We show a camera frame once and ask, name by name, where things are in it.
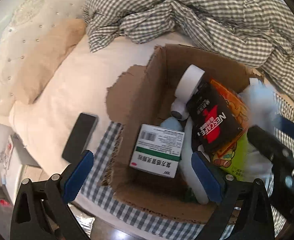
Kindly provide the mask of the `beige tufted headboard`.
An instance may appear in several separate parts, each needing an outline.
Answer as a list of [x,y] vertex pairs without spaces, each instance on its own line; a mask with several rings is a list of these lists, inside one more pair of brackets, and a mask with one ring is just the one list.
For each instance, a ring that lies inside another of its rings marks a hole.
[[27,0],[0,39],[0,117],[32,104],[85,35],[85,0]]

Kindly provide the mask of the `green wet wipes pack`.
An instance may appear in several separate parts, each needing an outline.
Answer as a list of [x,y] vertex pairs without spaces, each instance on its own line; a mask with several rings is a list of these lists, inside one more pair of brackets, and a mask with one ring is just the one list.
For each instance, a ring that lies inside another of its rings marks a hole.
[[211,162],[228,174],[233,175],[237,180],[244,181],[245,160],[249,143],[246,132],[225,152],[219,156],[215,153],[211,157]]

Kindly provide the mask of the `light blue earbuds case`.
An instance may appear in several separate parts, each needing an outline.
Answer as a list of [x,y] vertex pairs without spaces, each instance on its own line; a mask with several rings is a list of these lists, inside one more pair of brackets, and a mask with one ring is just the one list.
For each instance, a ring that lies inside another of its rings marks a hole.
[[180,132],[184,131],[184,128],[181,125],[181,123],[176,118],[174,118],[173,116],[171,116],[171,117],[167,118],[166,120],[164,120],[160,124],[160,127],[167,128],[167,129],[172,129],[172,130],[180,131]]

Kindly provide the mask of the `cardboard box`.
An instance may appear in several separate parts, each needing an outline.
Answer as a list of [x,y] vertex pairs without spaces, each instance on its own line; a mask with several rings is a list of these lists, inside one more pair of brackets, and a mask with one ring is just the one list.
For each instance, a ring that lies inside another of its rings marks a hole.
[[174,91],[190,65],[205,70],[236,93],[242,92],[253,69],[227,57],[191,46],[167,44],[154,49],[146,66],[134,65],[108,89],[106,108],[109,118],[122,124],[103,184],[113,197],[151,215],[178,222],[204,224],[216,209],[183,201],[186,184],[181,176],[165,178],[129,166],[138,132],[143,124],[158,125],[169,116]]

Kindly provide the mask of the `green white carton box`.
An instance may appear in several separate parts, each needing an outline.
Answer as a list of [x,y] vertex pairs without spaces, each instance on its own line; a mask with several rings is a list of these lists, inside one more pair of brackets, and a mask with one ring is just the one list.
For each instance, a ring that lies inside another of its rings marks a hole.
[[184,132],[143,124],[130,160],[130,167],[174,178],[178,169]]

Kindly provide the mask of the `black smartphone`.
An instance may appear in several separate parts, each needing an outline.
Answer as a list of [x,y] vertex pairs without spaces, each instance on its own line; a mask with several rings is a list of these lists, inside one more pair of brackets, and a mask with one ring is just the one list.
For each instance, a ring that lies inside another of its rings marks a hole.
[[68,137],[62,158],[70,164],[75,163],[88,146],[92,133],[98,123],[98,116],[80,113]]

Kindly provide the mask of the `blue pocket tissue pack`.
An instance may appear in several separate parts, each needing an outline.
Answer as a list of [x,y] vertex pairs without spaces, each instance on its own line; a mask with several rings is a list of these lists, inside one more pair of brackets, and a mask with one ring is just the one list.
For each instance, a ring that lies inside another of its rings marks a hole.
[[250,78],[249,85],[238,97],[247,107],[249,126],[257,125],[261,129],[272,133],[274,119],[278,110],[274,99],[274,91],[266,87],[259,79]]

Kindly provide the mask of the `white tape roll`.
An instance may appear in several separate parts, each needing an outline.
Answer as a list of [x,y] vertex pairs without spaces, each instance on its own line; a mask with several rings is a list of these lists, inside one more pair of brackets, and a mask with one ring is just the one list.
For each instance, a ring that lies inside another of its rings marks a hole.
[[176,91],[175,97],[183,103],[187,103],[191,96],[195,93],[199,86],[205,71],[195,65],[190,65],[181,77]]

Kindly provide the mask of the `black Nescafe box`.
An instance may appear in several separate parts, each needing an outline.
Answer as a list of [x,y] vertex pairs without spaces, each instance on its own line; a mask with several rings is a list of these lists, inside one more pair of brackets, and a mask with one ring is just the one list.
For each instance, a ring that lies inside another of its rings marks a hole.
[[242,131],[223,96],[208,82],[200,83],[186,107],[193,121],[195,138],[207,154],[220,150]]

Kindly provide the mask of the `gingham duvet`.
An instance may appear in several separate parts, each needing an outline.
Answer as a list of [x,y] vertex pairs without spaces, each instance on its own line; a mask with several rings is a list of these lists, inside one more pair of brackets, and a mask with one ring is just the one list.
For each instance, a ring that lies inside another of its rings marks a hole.
[[118,36],[145,43],[177,30],[294,95],[294,15],[280,0],[86,0],[83,19],[91,52]]

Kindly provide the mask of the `orange red snack packet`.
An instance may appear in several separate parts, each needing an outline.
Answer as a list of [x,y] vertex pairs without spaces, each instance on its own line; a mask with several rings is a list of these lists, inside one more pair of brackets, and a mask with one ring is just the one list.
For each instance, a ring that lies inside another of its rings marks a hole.
[[241,127],[240,133],[237,136],[234,136],[232,141],[228,142],[225,146],[216,152],[218,157],[222,157],[246,132],[249,127],[249,118],[247,117],[246,105],[241,99],[238,98],[238,95],[235,92],[225,88],[222,84],[214,79],[211,79],[210,84],[219,92],[219,94],[221,94],[221,96],[223,96],[229,110]]

